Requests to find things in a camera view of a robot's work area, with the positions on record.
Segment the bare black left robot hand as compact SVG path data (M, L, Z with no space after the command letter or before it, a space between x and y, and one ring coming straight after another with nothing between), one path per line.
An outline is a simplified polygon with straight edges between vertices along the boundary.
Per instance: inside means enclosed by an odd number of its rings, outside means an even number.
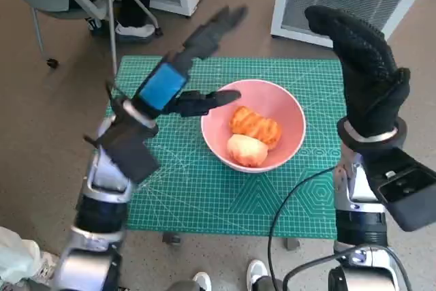
M183 42L183 49L166 54L138 87L131 99L134 108L152 119L171 113L199 117L240 99L240 91L232 89L202 94L183 88L189 82L194 60L211 57L224 35L237 28L247 12L245 5L234 9L225 6L198 26Z

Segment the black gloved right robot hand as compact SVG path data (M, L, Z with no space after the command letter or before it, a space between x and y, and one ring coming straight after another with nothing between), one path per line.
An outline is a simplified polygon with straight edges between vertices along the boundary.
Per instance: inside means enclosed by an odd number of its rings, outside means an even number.
M343 72L347 120L362 137L394 129L409 95L410 70L398 67L384 34L349 12L321 5L305 10L312 32L332 40Z

